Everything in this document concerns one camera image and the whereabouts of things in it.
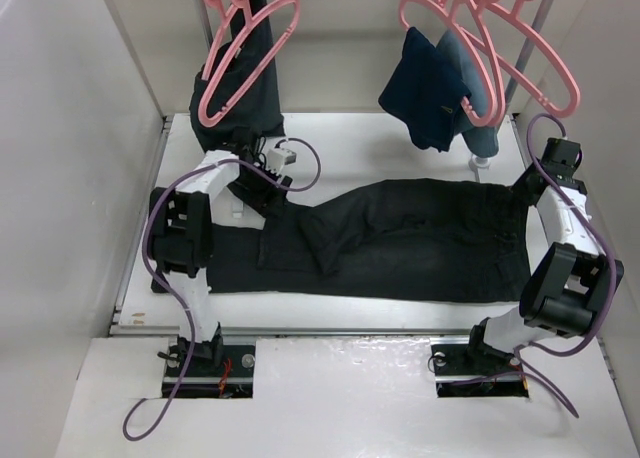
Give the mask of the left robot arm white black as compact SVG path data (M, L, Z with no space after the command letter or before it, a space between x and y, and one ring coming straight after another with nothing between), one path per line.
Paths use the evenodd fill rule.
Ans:
M147 227L147 257L156 263L155 273L177 291L194 322L193 340L179 340L178 356L186 357L204 375L223 365L223 338L219 321L207 303L206 267L214 251L212 203L225 189L234 195L231 216L241 218L246 207L263 217L280 212L292 179L283 174L296 162L296 153L284 147L266 152L250 169L248 157L231 151L208 151L198 165L205 171L192 174L170 194L157 187L149 210L156 214Z

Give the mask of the black trousers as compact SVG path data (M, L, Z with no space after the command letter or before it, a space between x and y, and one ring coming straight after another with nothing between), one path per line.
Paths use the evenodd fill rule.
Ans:
M261 229L215 226L207 282L214 293L515 301L531 275L527 215L503 185L384 180L286 203Z

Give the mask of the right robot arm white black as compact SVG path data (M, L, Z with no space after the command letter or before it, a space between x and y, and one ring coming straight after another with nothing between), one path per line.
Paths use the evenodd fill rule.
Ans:
M582 351L598 333L624 275L596 233L586 213L587 191L575 179L582 159L579 144L550 138L543 155L534 160L514 185L537 208L549 249L520 295L517 307L473 327L462 359L483 372L497 361L507 362L524 347L541 348L545 339L580 338L555 356Z

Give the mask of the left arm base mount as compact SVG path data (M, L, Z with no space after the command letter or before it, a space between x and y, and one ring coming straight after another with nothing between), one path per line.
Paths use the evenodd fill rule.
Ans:
M161 384L168 398L178 382L189 343L180 337L157 357L164 362ZM249 399L253 397L256 348L252 344L197 344L177 393L178 399Z

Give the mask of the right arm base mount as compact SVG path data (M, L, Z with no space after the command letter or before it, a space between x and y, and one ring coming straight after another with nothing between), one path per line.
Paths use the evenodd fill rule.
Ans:
M471 351L465 338L437 338L427 366L439 398L528 398L523 368L511 355Z

